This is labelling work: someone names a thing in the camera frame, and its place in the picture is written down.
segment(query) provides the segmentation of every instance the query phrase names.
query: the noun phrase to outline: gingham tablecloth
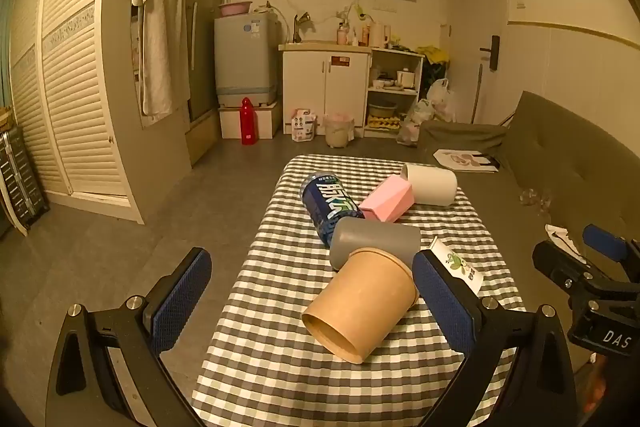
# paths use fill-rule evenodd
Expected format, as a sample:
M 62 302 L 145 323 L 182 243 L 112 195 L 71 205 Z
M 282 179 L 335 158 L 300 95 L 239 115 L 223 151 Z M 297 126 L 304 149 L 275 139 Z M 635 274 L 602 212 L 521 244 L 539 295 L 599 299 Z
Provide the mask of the gingham tablecloth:
M 463 355 L 449 348 L 422 298 L 362 365 L 334 357 L 300 320 L 334 275 L 300 201 L 301 183 L 312 172 L 332 171 L 359 202 L 401 166 L 305 155 L 285 167 L 193 391 L 193 407 L 209 425 L 414 426 L 435 403 Z M 461 190 L 450 207 L 415 204 L 398 222 L 420 227 L 424 247 L 437 235 L 482 270 L 481 297 L 522 309 L 509 269 Z M 503 353 L 470 425 L 489 414 L 512 356 Z

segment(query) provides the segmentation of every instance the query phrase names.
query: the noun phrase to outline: gray sofa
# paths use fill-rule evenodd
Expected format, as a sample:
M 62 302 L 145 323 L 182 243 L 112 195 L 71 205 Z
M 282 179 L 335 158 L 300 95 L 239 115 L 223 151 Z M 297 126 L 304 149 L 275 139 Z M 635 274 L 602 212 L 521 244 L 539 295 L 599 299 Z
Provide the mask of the gray sofa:
M 611 135 L 553 102 L 524 92 L 508 128 L 423 123 L 420 161 L 437 165 L 433 153 L 441 148 L 480 150 L 500 161 L 502 167 L 494 174 L 456 174 L 510 268 L 527 310 L 550 304 L 558 311 L 564 331 L 572 323 L 567 295 L 533 266 L 533 248 L 548 236 L 539 208 L 520 203 L 525 188 L 550 194 L 550 223 L 568 229 L 592 263 L 611 277 L 626 280 L 620 265 L 582 242 L 582 230 L 590 223 L 640 239 L 640 158 Z M 590 355 L 574 344 L 569 351 L 576 370 Z

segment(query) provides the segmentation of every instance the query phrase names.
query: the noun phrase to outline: sink faucet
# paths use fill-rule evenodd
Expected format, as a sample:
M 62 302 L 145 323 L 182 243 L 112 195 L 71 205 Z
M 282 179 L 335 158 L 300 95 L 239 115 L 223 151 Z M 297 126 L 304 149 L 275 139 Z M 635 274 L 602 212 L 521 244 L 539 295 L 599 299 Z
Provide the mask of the sink faucet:
M 309 16 L 309 12 L 305 12 L 300 19 L 298 19 L 297 15 L 293 18 L 293 41 L 296 44 L 302 42 L 302 37 L 300 37 L 300 25 L 305 22 L 309 22 L 310 20 L 311 17 Z

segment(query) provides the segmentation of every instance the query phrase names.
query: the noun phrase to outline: blue gripper pad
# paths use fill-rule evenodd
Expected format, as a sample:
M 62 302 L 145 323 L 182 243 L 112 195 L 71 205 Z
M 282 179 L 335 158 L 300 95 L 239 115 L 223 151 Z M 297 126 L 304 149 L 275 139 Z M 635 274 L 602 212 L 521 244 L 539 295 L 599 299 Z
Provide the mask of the blue gripper pad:
M 473 319 L 452 288 L 438 273 L 434 263 L 440 263 L 440 261 L 430 251 L 423 250 L 417 253 L 412 264 L 414 283 L 451 349 L 464 353 L 468 357 L 476 343 Z M 463 281 L 457 280 L 448 273 L 442 275 L 451 285 L 461 283 L 474 298 L 476 297 Z
M 170 279 L 178 275 L 176 273 L 178 270 L 184 271 L 170 291 L 169 288 L 163 288 L 165 292 L 169 293 L 151 319 L 150 347 L 156 356 L 174 347 L 191 316 L 191 312 L 211 279 L 211 256 L 206 250 L 201 248 L 197 250 L 198 252 L 193 250 L 190 252 L 190 254 L 194 254 L 194 259 L 188 266 L 180 264 L 172 275 L 167 276 L 171 282 Z M 162 279 L 156 286 L 160 287 Z
M 621 237 L 617 237 L 595 225 L 587 225 L 582 231 L 582 240 L 585 245 L 606 255 L 609 259 L 619 263 L 628 255 L 626 243 Z

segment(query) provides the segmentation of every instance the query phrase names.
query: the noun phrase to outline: metal screw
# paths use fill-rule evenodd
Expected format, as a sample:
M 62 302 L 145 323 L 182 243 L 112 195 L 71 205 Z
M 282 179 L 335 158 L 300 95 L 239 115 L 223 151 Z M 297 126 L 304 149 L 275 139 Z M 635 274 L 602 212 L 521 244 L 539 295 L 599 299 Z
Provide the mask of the metal screw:
M 552 306 L 549 306 L 548 304 L 545 304 L 544 306 L 542 306 L 542 314 L 545 315 L 545 317 L 555 317 L 556 316 L 556 310 L 553 309 Z
M 498 307 L 498 301 L 493 297 L 484 297 L 482 298 L 482 306 L 488 310 L 495 310 Z
M 127 308 L 130 310 L 137 310 L 140 306 L 142 306 L 142 297 L 139 295 L 135 295 L 127 299 Z
M 69 309 L 66 311 L 66 314 L 69 317 L 75 317 L 82 311 L 82 306 L 80 304 L 72 304 L 69 306 Z

